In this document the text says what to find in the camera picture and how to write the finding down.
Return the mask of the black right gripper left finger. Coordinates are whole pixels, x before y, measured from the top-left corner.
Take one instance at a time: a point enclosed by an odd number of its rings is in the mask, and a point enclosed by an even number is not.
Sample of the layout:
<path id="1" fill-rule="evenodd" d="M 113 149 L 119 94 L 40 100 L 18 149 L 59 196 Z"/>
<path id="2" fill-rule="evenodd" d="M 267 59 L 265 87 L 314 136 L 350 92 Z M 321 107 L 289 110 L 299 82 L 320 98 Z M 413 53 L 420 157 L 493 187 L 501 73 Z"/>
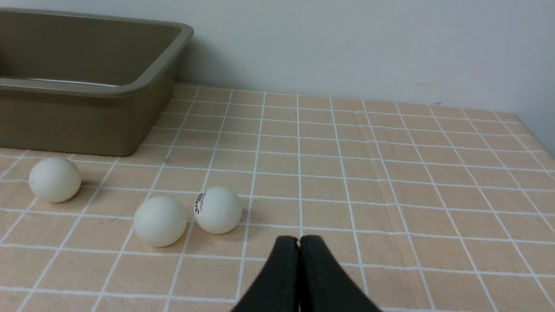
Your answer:
<path id="1" fill-rule="evenodd" d="M 276 238 L 270 256 L 234 312 L 297 312 L 299 247 L 290 236 Z"/>

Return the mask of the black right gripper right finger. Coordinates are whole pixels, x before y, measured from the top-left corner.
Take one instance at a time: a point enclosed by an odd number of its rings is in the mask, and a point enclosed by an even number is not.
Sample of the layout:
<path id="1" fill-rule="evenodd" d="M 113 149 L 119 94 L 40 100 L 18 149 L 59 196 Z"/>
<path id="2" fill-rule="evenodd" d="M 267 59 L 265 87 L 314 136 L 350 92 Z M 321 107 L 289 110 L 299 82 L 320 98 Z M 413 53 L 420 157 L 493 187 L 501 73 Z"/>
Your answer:
<path id="1" fill-rule="evenodd" d="M 300 239 L 300 311 L 379 312 L 332 255 L 322 237 Z"/>

